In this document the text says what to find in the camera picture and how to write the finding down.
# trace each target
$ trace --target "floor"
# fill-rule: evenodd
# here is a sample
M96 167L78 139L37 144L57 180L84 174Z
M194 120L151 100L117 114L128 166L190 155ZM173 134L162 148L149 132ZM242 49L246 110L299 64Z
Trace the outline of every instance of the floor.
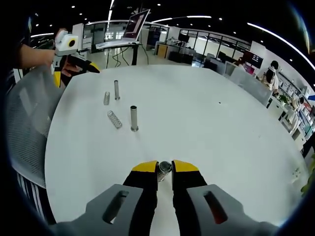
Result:
M128 64L130 65L132 61L133 49L127 48L127 49L123 49L123 54L121 52L122 52L121 49L118 48L118 49L111 49L109 54L107 50L105 50L104 52L93 53L93 54L88 53L87 59L96 63L101 70L106 69L106 67L115 68L115 67L128 66ZM192 65L188 65L188 64L177 63L174 61L160 58L154 55L153 49L151 51L146 51L146 53L148 57L146 56L144 49L142 47L139 47L137 65L166 64L166 65L187 65L187 66L201 67L200 63L196 61L193 61Z

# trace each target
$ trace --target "gray chair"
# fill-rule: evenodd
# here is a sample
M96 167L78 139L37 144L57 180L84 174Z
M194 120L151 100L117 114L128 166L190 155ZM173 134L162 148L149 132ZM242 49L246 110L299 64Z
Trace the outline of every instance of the gray chair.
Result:
M262 105L267 106L272 92L252 75L236 67L228 79L251 94Z
M41 66L30 71L7 96L6 137L12 167L43 188L48 132L62 93L50 70Z

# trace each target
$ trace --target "white round table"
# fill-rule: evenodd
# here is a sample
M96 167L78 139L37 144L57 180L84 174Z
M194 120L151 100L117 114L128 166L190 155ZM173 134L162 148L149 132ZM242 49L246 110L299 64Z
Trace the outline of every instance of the white round table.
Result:
M138 132L130 130L131 105L138 108ZM110 110L121 129L107 117ZM77 218L87 202L151 160L196 165L208 184L240 201L248 216L274 224L291 214L307 181L293 139L265 107L216 72L188 66L130 66L74 77L54 114L45 158L57 222ZM301 175L292 184L296 168ZM151 235L179 235L171 175L158 187Z

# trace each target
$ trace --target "laptop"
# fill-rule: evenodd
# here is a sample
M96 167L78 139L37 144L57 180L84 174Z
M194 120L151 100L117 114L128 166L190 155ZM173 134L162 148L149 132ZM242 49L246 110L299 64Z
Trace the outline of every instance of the laptop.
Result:
M139 44L138 38L149 12L150 10L146 10L131 16L121 40L98 43L95 45L96 49L111 48L129 44Z

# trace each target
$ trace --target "metal tube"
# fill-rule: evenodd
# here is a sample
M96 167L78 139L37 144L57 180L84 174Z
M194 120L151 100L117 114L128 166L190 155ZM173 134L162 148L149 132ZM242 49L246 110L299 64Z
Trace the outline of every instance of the metal tube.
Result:
M157 171L157 181L161 182L164 180L164 178L172 171L172 165L171 163L167 161L162 161L158 165L158 171Z
M114 86L115 86L115 100L119 100L119 88L118 88L118 80L114 81Z
M131 106L130 107L130 114L131 114L131 130L133 132L138 131L138 118L137 118L137 107Z

